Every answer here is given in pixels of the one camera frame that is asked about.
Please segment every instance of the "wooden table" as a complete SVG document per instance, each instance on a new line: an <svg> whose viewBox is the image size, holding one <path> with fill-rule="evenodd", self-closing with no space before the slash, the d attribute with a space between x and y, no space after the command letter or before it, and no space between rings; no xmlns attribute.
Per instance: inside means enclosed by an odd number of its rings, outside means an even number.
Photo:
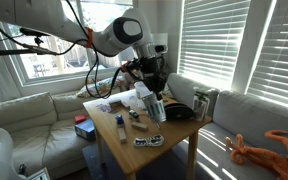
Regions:
<svg viewBox="0 0 288 180"><path fill-rule="evenodd" d="M129 119L129 109L124 106L118 106L115 113L103 112L99 105L108 105L110 101L121 100L122 103L130 105L140 116L140 122L148 126L148 131L140 131L132 128L132 120ZM174 103L176 101L163 97L165 104ZM173 146L189 137L188 161L186 170L186 179L194 179L195 158L197 148L197 137L199 128L211 122L211 118L207 117L203 122L196 120L174 120L160 123L161 129L147 117L146 111L137 108L135 90L125 91L110 96L108 99L97 99L84 103L84 107L88 111L94 122L96 129L96 138L99 150L99 158L104 163L102 139L106 142L117 163L126 175L126 179L136 179L136 171L145 165L154 161ZM115 116L122 115L125 123L126 143L119 141L117 132L117 123ZM133 141L136 137L152 137L161 134L164 137L164 143L158 147L134 147Z"/></svg>

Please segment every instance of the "blue box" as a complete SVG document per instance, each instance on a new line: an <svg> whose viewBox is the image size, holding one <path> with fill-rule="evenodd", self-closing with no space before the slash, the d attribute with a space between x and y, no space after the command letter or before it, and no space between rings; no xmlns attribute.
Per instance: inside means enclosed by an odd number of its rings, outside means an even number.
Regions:
<svg viewBox="0 0 288 180"><path fill-rule="evenodd" d="M91 119L87 119L79 124L75 125L76 135L88 140L95 141L95 128L93 121Z"/></svg>

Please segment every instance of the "table leg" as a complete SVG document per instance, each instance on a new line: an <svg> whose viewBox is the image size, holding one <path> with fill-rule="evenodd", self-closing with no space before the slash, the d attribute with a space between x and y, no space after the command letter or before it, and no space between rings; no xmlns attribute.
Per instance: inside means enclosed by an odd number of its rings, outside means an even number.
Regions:
<svg viewBox="0 0 288 180"><path fill-rule="evenodd" d="M102 145L102 136L101 134L96 130L95 128L95 134L96 134L96 143L97 143L97 149L98 149L98 155L101 164L104 164L104 153L103 153L103 145Z"/></svg>
<svg viewBox="0 0 288 180"><path fill-rule="evenodd" d="M197 131L189 136L186 180L193 180L195 176L197 137Z"/></svg>
<svg viewBox="0 0 288 180"><path fill-rule="evenodd" d="M132 174L126 175L126 180L136 180L136 174L132 173Z"/></svg>

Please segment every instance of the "white sofa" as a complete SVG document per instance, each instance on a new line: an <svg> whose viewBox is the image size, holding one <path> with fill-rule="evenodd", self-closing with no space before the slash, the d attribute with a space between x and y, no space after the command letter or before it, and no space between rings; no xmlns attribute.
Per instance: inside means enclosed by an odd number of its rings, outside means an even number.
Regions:
<svg viewBox="0 0 288 180"><path fill-rule="evenodd" d="M83 102L90 100L46 92L0 103L0 128L13 139L15 170L25 164L31 175L46 167L57 179L86 167L82 148L93 142L76 135L74 117L87 115Z"/></svg>
<svg viewBox="0 0 288 180"><path fill-rule="evenodd" d="M169 75L167 84L175 99L188 106L192 105L193 87L210 89L175 73ZM213 117L213 122L199 130L196 179L276 180L275 171L250 161L244 165L235 164L225 138L236 143L235 137L240 133L246 145L269 149L286 157L285 146L265 138L264 133L272 129L288 131L288 108L236 92L220 91L218 95L216 92L209 91L212 112L208 115ZM186 164L187 141L179 143L173 151Z"/></svg>

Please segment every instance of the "orange stuffed animal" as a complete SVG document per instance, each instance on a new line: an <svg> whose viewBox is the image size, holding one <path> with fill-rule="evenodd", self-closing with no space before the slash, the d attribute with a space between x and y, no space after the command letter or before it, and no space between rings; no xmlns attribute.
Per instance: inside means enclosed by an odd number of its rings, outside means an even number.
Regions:
<svg viewBox="0 0 288 180"><path fill-rule="evenodd" d="M283 143L288 150L288 138L275 135L277 133L287 133L284 130L270 130L265 133L265 137ZM227 144L233 148L231 158L237 164L243 164L247 158L252 162L273 169L280 176L279 180L288 180L288 156L283 157L273 151L245 146L242 135L236 135L237 145L234 145L230 138L226 137Z"/></svg>

